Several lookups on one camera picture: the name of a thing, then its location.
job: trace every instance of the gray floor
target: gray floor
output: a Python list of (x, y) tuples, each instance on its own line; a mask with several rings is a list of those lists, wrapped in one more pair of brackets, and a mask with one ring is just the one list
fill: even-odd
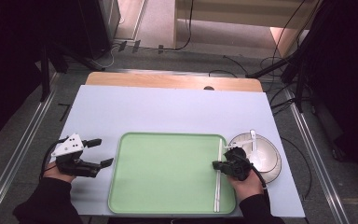
[[(270, 49), (270, 52), (270, 56), (272, 56), (273, 49)], [(242, 71), (240, 67), (232, 61), (224, 59), (221, 54), (173, 51), (158, 54), (155, 50), (150, 49), (140, 49), (137, 53), (131, 53), (131, 47), (121, 52), (114, 50), (113, 54), (115, 56), (115, 62), (113, 66), (107, 68), (106, 71), (141, 69), (204, 73), (205, 76), (208, 76), (209, 71), (221, 69), (228, 70), (240, 77), (243, 77), (244, 74), (244, 71)], [(242, 54), (244, 56), (234, 56), (233, 58), (241, 63), (249, 73), (253, 73), (260, 70), (261, 63), (260, 57), (254, 56), (253, 54), (253, 52), (245, 51)], [(59, 74), (58, 82), (55, 85), (55, 95), (46, 116), (44, 116), (38, 127), (28, 152), (21, 163), (20, 169), (16, 173), (6, 193), (6, 197), (0, 204), (0, 223), (17, 223), (16, 219), (11, 215), (11, 212), (17, 204), (24, 202), (33, 192), (37, 184), (38, 172), (43, 155), (50, 144), (56, 141), (60, 136), (64, 124), (64, 121), (60, 121), (60, 119), (65, 107), (58, 104), (71, 104), (76, 97), (79, 86), (85, 83), (87, 75), (90, 73), (90, 70), (85, 68), (82, 64), (75, 63), (72, 60), (68, 60), (68, 62), (70, 69), (67, 74)], [(109, 64), (111, 62), (110, 55), (106, 54), (98, 62)], [(213, 75), (231, 77), (231, 75)], [(277, 78), (275, 78), (272, 84), (270, 82), (272, 80), (271, 77), (265, 77), (262, 78), (262, 80), (263, 89), (265, 91), (270, 89), (270, 91), (267, 92), (269, 98), (282, 87), (282, 83), (280, 83)], [(25, 132), (33, 113), (38, 107), (40, 94), (41, 90), (37, 89), (30, 95), (21, 109), (19, 109), (0, 133), (0, 175), (4, 172), (6, 164), (16, 149), (17, 144), (20, 142), (22, 134)], [(273, 104), (285, 100), (286, 97), (284, 94), (280, 93)], [(311, 133), (324, 159), (326, 169), (333, 179), (350, 221), (351, 223), (358, 223), (358, 165), (351, 162), (339, 162), (332, 158), (331, 147), (319, 121), (311, 114), (309, 103), (305, 102), (303, 105), (305, 107), (304, 116), (307, 119)], [(290, 140), (296, 145), (305, 155), (310, 165), (312, 173), (310, 194), (307, 198), (302, 200), (309, 223), (335, 223), (336, 221), (324, 195), (321, 183), (314, 172), (314, 167), (310, 161), (308, 151), (304, 145), (292, 111), (290, 108), (283, 110), (282, 113), (275, 116), (275, 120), (281, 137)], [(295, 147), (286, 141), (282, 141), (282, 143), (292, 169), (298, 193), (300, 198), (303, 198), (310, 186), (310, 175), (307, 164)], [(89, 218), (84, 217), (84, 220), (85, 223), (87, 223)], [(106, 221), (107, 217), (95, 217), (91, 223), (106, 223)], [(286, 218), (285, 221), (286, 223), (307, 223), (305, 219), (300, 218)]]

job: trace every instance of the black curtain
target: black curtain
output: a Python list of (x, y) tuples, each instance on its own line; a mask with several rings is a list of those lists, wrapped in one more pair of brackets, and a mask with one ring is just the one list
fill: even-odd
[(358, 162), (358, 1), (325, 0), (307, 37), (306, 80), (344, 132), (333, 141)]
[(41, 82), (37, 1), (0, 1), (0, 131)]

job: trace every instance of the person's arm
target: person's arm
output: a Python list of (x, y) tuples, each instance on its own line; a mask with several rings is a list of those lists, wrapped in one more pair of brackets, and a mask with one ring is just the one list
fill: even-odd
[(50, 163), (34, 193), (14, 209), (13, 215), (20, 224), (82, 223), (71, 204), (71, 183), (75, 178), (61, 174), (55, 162)]
[(252, 224), (281, 224), (284, 223), (279, 217), (274, 217), (264, 198), (260, 179), (251, 171), (249, 176), (240, 181), (232, 176), (227, 176), (228, 182), (235, 189), (237, 198), (240, 200), (240, 209), (244, 217), (244, 223)]

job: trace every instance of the metal bar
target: metal bar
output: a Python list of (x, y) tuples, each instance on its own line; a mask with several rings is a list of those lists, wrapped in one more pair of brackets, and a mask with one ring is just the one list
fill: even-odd
[(7, 166), (4, 172), (0, 176), (0, 205), (1, 202), (4, 200), (6, 193), (10, 187), (11, 182), (14, 179), (17, 171), (20, 168), (21, 162), (24, 159), (29, 146), (31, 145), (34, 135), (43, 119), (45, 117), (48, 107), (51, 103), (52, 98), (55, 94), (56, 85), (55, 83), (59, 79), (59, 75), (57, 73), (51, 79), (51, 92), (47, 95), (46, 101), (39, 103), (38, 108), (36, 109), (30, 123), (28, 124), (27, 129), (25, 130), (24, 134), (20, 142), (17, 144), (13, 155), (10, 158), (10, 161), (7, 163)]
[[(287, 89), (284, 90), (287, 99), (294, 98), (295, 96)], [(327, 202), (330, 206), (330, 209), (333, 213), (334, 219), (336, 223), (350, 223), (348, 216), (345, 212), (344, 206), (342, 204), (341, 199), (334, 187), (333, 181), (330, 178), (329, 173), (327, 172), (326, 167), (324, 166), (324, 162), (319, 153), (319, 149), (317, 148), (315, 142), (313, 141), (313, 137), (310, 134), (310, 129), (307, 125), (307, 122), (304, 118), (303, 114), (300, 114), (295, 105), (291, 105), (291, 109), (293, 115), (296, 119), (296, 123), (301, 132), (301, 135), (304, 139), (304, 143), (307, 147), (307, 150), (310, 154), (310, 160), (313, 163), (315, 168), (316, 175), (321, 182), (322, 189), (324, 190), (324, 195), (327, 199)]]

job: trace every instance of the human hand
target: human hand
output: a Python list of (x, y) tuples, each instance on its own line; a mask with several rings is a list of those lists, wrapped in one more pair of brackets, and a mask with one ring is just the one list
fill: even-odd
[(251, 170), (249, 176), (240, 181), (230, 175), (227, 176), (228, 182), (235, 189), (237, 197), (242, 201), (256, 194), (263, 194), (263, 187), (257, 174)]
[(46, 171), (43, 174), (43, 177), (60, 179), (68, 183), (72, 183), (72, 181), (76, 178), (76, 176), (74, 175), (64, 175), (60, 173), (60, 170), (58, 169), (55, 161), (48, 164), (48, 167), (46, 167)]

